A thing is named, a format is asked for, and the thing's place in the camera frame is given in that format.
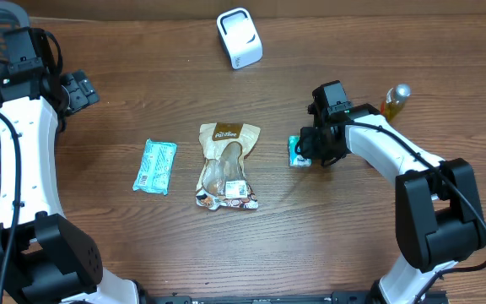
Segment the small teal tissue pack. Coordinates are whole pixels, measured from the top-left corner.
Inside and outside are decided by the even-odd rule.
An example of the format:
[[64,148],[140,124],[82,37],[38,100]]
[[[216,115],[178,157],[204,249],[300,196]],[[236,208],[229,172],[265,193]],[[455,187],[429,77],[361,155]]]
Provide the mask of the small teal tissue pack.
[[300,137],[291,135],[288,140],[289,151],[289,166],[290,167],[308,167],[311,166],[311,160],[305,159],[301,155],[296,153],[296,145],[299,142]]

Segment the yellow liquid bottle grey cap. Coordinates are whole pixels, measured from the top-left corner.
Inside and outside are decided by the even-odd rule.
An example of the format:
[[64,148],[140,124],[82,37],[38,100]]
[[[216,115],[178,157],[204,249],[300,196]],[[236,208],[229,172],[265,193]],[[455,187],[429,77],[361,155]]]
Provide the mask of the yellow liquid bottle grey cap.
[[406,105],[411,95],[411,88],[408,84],[398,84],[389,89],[386,99],[381,103],[381,115],[390,122],[396,117]]

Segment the large teal wipes pack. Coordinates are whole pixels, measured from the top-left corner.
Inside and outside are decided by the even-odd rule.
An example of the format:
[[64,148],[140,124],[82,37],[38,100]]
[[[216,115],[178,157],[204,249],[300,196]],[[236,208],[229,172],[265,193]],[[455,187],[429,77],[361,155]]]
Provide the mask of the large teal wipes pack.
[[175,143],[158,142],[148,138],[132,190],[166,196],[176,150]]

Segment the brown white snack pouch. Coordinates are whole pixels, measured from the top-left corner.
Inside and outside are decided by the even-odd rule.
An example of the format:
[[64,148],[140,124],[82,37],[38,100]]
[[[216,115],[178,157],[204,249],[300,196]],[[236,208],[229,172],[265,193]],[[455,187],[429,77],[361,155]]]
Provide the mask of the brown white snack pouch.
[[199,129],[204,167],[195,199],[200,207],[257,209],[259,203],[246,179],[244,160],[252,152],[261,129],[246,123],[206,123]]

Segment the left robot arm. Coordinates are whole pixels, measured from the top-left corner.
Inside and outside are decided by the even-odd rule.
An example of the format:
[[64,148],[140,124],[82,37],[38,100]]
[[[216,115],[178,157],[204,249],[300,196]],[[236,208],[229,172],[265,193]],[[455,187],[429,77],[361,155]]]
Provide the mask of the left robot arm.
[[95,241],[66,218],[59,200],[57,134],[99,96],[84,72],[63,72],[52,33],[23,27],[3,38],[0,296],[17,303],[145,303],[137,282],[105,268]]

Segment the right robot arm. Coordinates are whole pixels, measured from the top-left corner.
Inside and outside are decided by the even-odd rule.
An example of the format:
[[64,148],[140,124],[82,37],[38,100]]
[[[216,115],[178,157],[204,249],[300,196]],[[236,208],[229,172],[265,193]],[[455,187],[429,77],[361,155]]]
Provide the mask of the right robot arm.
[[472,166],[443,160],[396,131],[370,104],[354,106],[340,81],[312,92],[310,127],[293,151],[328,167],[349,154],[363,158],[395,190],[400,256],[368,291],[334,291],[333,303],[446,303],[433,291],[446,274],[486,268],[486,222]]

